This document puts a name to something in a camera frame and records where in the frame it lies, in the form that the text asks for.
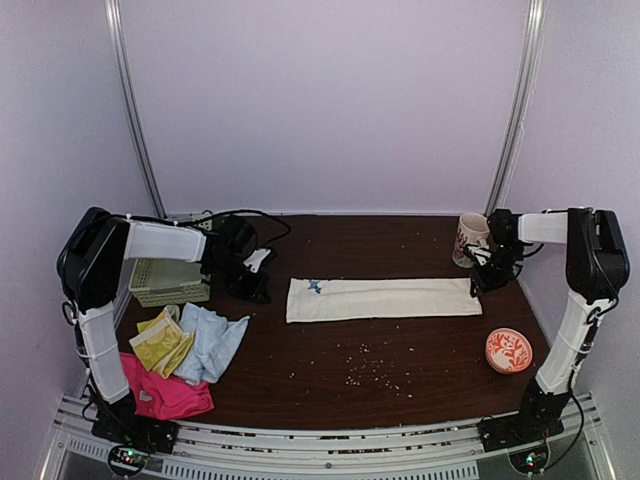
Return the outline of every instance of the wooden table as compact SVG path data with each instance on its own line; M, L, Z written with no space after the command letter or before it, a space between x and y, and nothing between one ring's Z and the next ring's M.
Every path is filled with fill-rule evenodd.
M431 424L516 410L548 345L517 284L481 298L481 316L286 324L291 278L454 278L457 219L400 216L287 217L293 232L274 246L270 305L227 295L214 282L210 310L250 326L230 368L211 386L215 410L190 420L257 428L346 429ZM277 232L252 220L261 240ZM131 302L118 331L120 348L135 323L160 308ZM500 375L484 358L498 327L524 333L534 364Z

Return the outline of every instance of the light green basket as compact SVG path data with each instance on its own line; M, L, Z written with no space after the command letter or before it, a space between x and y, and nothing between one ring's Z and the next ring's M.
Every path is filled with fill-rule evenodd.
M206 216L194 215L192 218L199 220ZM211 230L212 222L204 222L199 227ZM129 291L143 307L206 302L211 296L210 279L210 276L200 274L199 263L139 258L129 281Z

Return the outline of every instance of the red and white bowl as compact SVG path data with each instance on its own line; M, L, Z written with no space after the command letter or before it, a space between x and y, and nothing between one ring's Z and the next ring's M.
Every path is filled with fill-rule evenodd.
M507 375L526 370L533 361L529 340L510 328L499 328L489 334L485 354L494 370Z

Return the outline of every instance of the light blue cloth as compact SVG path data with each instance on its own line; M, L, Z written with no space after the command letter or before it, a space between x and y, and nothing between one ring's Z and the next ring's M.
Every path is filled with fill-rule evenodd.
M195 332L196 339L173 374L189 385L217 383L240 347L248 325L248 316L229 322L216 312L187 303L182 310L180 328L185 333Z

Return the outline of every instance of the mug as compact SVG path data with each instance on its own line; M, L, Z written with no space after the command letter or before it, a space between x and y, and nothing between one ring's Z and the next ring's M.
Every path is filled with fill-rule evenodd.
M487 246L489 237L489 225L487 217L479 213L463 213L458 220L458 232L453 244L453 263L462 268L471 268L473 262L464 254L466 245Z

